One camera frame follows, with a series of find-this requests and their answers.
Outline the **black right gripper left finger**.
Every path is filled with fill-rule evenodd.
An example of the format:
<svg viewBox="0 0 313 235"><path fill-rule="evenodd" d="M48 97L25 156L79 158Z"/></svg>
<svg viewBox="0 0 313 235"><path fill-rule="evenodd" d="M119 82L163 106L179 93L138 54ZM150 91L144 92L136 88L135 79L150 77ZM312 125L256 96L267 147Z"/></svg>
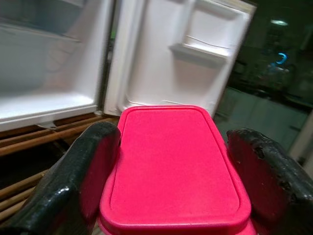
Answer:
<svg viewBox="0 0 313 235"><path fill-rule="evenodd" d="M39 181L2 235L90 235L120 144L110 122L88 127Z"/></svg>

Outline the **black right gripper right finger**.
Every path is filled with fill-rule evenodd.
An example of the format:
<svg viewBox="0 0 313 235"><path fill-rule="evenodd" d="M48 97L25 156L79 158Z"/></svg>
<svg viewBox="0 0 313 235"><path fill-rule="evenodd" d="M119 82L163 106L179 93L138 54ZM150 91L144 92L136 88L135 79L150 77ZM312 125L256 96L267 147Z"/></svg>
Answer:
<svg viewBox="0 0 313 235"><path fill-rule="evenodd" d="M251 201L259 235L313 233L313 181L281 145L251 129L229 130L227 149Z"/></svg>

